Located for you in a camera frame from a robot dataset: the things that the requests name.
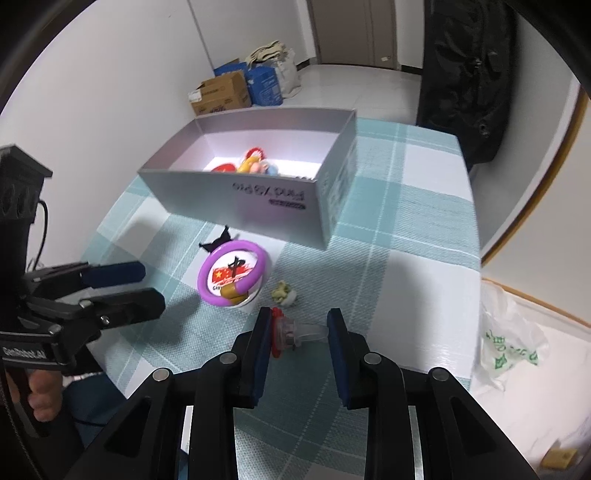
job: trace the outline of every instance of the tablecloth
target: tablecloth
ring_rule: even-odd
[[[160,319],[107,330],[90,346],[126,396],[155,368],[186,371],[228,350],[259,307],[271,304],[278,280],[298,291],[287,315],[325,323],[339,307],[372,350],[403,367],[445,367],[467,382],[478,338],[480,257],[457,139],[359,119],[357,148],[358,173],[326,251],[230,229],[272,259],[258,297],[239,309],[213,307],[195,291],[207,255],[199,243],[222,227],[168,214],[139,177],[129,185],[84,255],[95,263],[141,260],[143,284],[167,302]],[[272,359],[259,406],[236,409],[235,422],[241,479],[363,476],[367,412],[340,405],[326,343]]]

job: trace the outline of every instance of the open box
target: open box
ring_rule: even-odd
[[[357,168],[355,111],[266,107],[203,115],[139,175],[170,213],[325,249]],[[211,171],[263,149],[279,176]]]

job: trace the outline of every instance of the black hair clip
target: black hair clip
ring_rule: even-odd
[[[230,232],[228,232],[228,226],[226,225],[226,228],[223,230],[223,232],[222,232],[222,234],[220,235],[219,238],[216,238],[210,244],[199,244],[199,246],[201,248],[203,248],[204,250],[208,251],[209,253],[211,253],[217,247],[219,247],[220,245],[223,245],[223,244],[229,242],[230,240],[232,240],[232,238],[230,237]]]

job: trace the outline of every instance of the silver bolt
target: silver bolt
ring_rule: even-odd
[[[449,378],[449,372],[444,368],[435,368],[431,375],[435,380],[439,380],[440,382],[445,382]]]
[[[169,375],[170,372],[168,371],[168,368],[159,368],[154,370],[152,378],[156,380],[156,382],[161,382],[162,380],[166,380]]]
[[[58,325],[56,323],[54,323],[53,325],[51,325],[47,331],[51,334],[51,335],[56,335],[58,333],[61,332],[61,325]]]
[[[379,353],[366,353],[363,357],[363,361],[369,365],[378,365],[382,361],[382,357]]]
[[[226,352],[220,355],[220,362],[224,365],[232,365],[238,357],[235,353]]]

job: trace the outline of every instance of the door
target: door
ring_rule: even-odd
[[[308,0],[319,62],[395,69],[394,0]]]

